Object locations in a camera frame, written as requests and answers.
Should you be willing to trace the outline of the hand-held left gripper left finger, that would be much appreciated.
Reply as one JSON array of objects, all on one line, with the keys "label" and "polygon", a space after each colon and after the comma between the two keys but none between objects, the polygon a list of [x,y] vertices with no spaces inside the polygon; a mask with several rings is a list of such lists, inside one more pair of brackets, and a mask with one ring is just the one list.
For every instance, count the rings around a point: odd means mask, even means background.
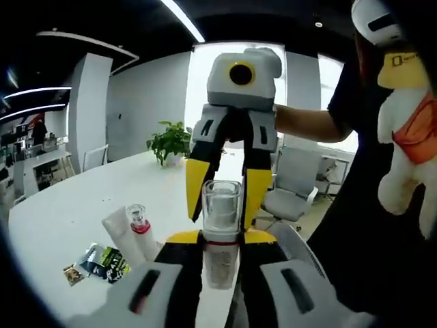
[{"label": "hand-held left gripper left finger", "polygon": [[201,230],[170,236],[155,261],[110,287],[106,301],[69,327],[194,327],[202,289]]}]

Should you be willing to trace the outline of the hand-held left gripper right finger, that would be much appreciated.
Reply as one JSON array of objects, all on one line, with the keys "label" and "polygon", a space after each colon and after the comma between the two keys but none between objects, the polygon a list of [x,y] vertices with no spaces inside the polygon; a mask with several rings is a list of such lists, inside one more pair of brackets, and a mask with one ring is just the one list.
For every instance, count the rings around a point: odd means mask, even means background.
[{"label": "hand-held left gripper right finger", "polygon": [[240,282],[250,327],[371,327],[312,264],[289,260],[277,239],[247,230],[240,246]]}]

